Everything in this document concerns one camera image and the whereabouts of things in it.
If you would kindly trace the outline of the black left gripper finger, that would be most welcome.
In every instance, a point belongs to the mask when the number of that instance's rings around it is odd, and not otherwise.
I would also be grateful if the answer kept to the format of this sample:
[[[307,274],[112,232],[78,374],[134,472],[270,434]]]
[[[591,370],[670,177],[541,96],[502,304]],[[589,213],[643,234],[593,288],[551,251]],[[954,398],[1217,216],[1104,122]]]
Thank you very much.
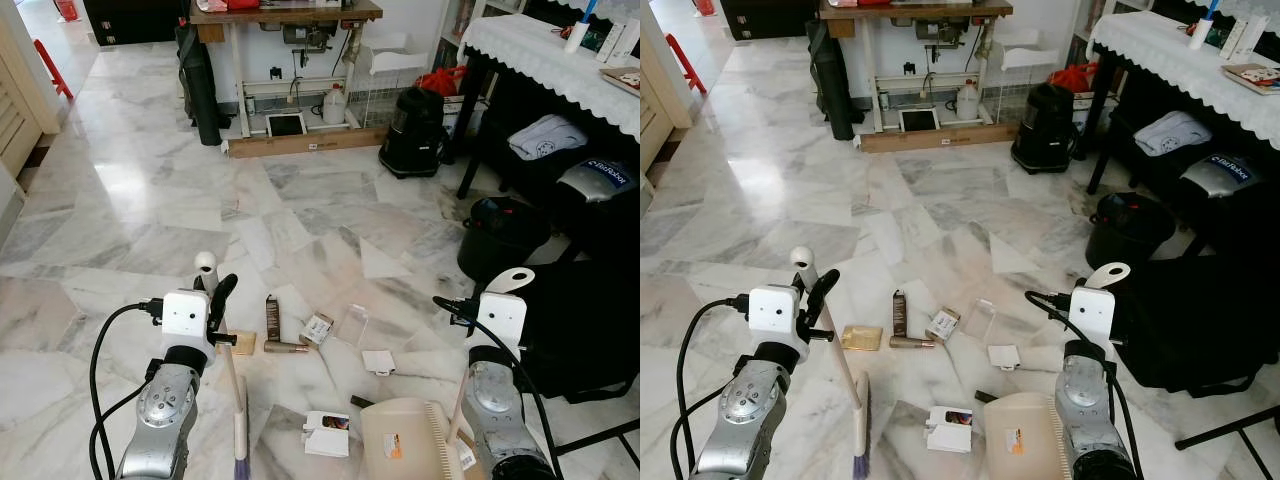
[[[224,319],[224,312],[227,308],[227,301],[230,293],[238,284],[239,278],[236,274],[229,274],[220,279],[220,282],[214,285],[207,284],[207,292],[210,293],[210,310],[207,316],[207,329],[210,332],[220,332],[221,323]]]
[[[805,270],[805,289],[808,297],[805,325],[810,330],[817,326],[820,326],[824,332],[835,330],[835,321],[831,317],[829,310],[826,307],[826,297],[835,288],[840,276],[841,273],[838,269],[831,269],[820,275],[814,268]]]

